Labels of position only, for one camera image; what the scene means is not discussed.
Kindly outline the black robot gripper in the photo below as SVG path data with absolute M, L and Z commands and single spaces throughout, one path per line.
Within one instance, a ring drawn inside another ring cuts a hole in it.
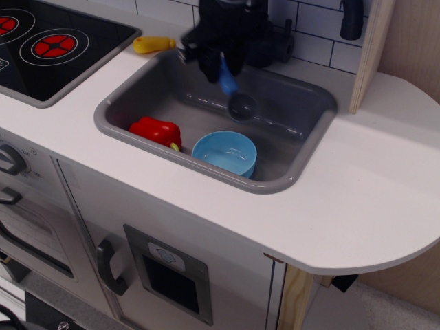
M 199 68 L 209 83 L 217 83 L 221 65 L 220 54 L 233 76 L 241 73 L 253 41 L 263 37 L 265 24 L 232 22 L 216 28 L 211 23 L 200 21 L 181 38 L 179 57 L 185 63 L 198 59 Z

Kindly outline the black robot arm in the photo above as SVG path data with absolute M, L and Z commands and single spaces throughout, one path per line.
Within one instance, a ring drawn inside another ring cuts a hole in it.
M 210 83 L 219 81 L 221 57 L 237 76 L 267 27 L 261 1 L 200 1 L 198 24 L 181 38 L 181 59 L 196 60 Z

